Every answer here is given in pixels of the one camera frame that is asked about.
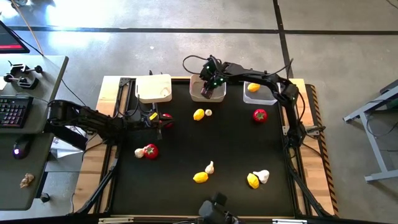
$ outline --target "monitor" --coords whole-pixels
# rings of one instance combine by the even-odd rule
[[[0,21],[0,54],[29,53],[30,50]]]

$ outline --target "gray floor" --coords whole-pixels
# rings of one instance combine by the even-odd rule
[[[34,2],[22,9],[33,26],[277,28],[272,0]],[[279,4],[285,29],[398,30],[398,10],[382,0],[280,0]],[[0,0],[0,6],[3,22],[25,26],[8,2]],[[29,32],[17,33],[35,45]],[[96,105],[104,75],[146,75],[149,70],[188,75],[181,62],[190,54],[213,54],[257,70],[274,71],[283,66],[276,34],[36,35],[45,54],[69,56],[64,80],[91,107]],[[294,58],[294,77],[304,78],[318,90],[340,215],[397,223],[398,178],[365,183],[364,175],[379,172],[379,168],[363,129],[345,124],[342,117],[398,78],[398,36],[288,35],[287,45]],[[202,63],[192,60],[188,66],[199,69]],[[63,86],[57,98],[76,101]],[[79,159],[52,161],[49,169],[78,170]],[[398,161],[396,152],[391,159]],[[52,173],[45,185],[53,196],[52,203],[43,205],[36,200],[26,212],[0,212],[0,219],[68,213],[77,176]]]

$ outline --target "yellow toy lemon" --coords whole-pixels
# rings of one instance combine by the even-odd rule
[[[253,189],[257,189],[260,186],[258,177],[252,173],[248,175],[248,183]]]
[[[255,91],[258,91],[260,89],[260,84],[257,83],[250,83],[248,85],[248,90],[252,93],[254,93]]]
[[[199,173],[197,173],[197,174],[195,174],[195,175],[193,176],[193,180],[194,180],[196,183],[198,183],[198,184],[204,183],[204,182],[206,182],[208,179],[209,179],[209,176],[207,175],[206,172],[199,172]]]
[[[195,121],[200,121],[205,116],[205,111],[203,109],[197,109],[193,114],[193,119]]]

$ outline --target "keyboard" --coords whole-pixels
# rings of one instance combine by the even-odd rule
[[[0,95],[0,128],[23,128],[33,97]]]

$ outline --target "white toy garlic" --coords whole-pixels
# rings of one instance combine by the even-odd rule
[[[144,149],[136,149],[134,151],[134,153],[135,153],[136,157],[138,159],[140,159],[140,158],[142,158],[144,156]]]
[[[210,164],[208,166],[206,166],[205,172],[207,174],[214,173],[214,163],[213,163],[213,161],[210,161]]]
[[[260,172],[253,172],[254,175],[259,177],[261,183],[265,184],[268,181],[269,172],[268,170],[262,170]]]
[[[205,115],[206,116],[211,116],[213,114],[213,112],[210,110],[210,109],[207,109],[206,111],[205,111]]]

